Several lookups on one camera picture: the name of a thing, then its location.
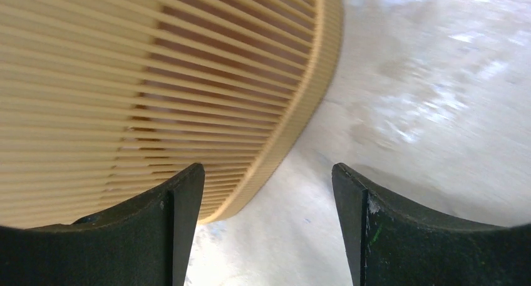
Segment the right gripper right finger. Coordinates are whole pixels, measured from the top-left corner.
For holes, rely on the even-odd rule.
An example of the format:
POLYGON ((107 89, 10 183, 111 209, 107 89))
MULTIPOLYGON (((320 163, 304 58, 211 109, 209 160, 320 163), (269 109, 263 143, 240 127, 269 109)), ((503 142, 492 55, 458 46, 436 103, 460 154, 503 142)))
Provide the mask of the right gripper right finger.
POLYGON ((447 215, 332 169, 354 285, 529 285, 530 225, 500 227, 447 215))

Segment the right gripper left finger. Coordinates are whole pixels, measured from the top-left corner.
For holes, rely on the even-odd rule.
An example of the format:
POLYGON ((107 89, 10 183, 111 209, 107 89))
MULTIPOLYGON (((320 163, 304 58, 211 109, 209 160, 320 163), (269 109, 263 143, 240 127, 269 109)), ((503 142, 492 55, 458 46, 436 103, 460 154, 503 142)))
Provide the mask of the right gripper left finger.
POLYGON ((205 170, 162 184, 69 225, 1 228, 2 285, 183 285, 205 170))

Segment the yellow ribbed waste bin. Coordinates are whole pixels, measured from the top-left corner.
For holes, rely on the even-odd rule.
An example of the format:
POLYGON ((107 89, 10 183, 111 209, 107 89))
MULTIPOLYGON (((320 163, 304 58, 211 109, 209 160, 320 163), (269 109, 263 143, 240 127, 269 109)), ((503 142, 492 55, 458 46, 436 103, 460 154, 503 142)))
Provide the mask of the yellow ribbed waste bin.
POLYGON ((1 224, 71 223, 203 164, 240 211, 336 69, 343 0, 1 0, 1 224))

